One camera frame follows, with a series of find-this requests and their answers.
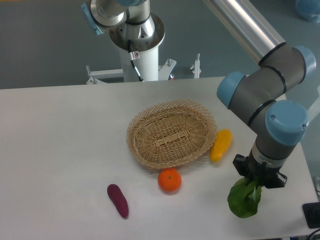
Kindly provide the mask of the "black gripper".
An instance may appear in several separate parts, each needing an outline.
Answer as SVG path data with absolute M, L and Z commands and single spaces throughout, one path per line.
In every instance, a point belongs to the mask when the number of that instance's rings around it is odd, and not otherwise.
M 267 189 L 284 188 L 287 176 L 280 173 L 280 167 L 268 167 L 266 162 L 258 163 L 253 156 L 237 154 L 232 164 L 240 176 L 248 180 L 259 179 Z

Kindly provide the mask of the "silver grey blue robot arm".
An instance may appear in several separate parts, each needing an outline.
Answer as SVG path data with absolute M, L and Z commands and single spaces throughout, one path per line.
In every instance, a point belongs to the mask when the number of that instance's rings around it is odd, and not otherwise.
M 217 88 L 219 100 L 257 135 L 250 154 L 237 155 L 233 164 L 249 180 L 257 177 L 268 189 L 282 188 L 287 177 L 280 169 L 310 119 L 303 106 L 279 97 L 314 71 L 315 56 L 304 46 L 289 46 L 248 0 L 206 4 L 259 65 L 250 75 L 230 73 Z M 93 32 L 109 33 L 118 47 L 126 82 L 169 78 L 172 63 L 158 66 L 165 27 L 148 0 L 88 0 L 81 9 Z

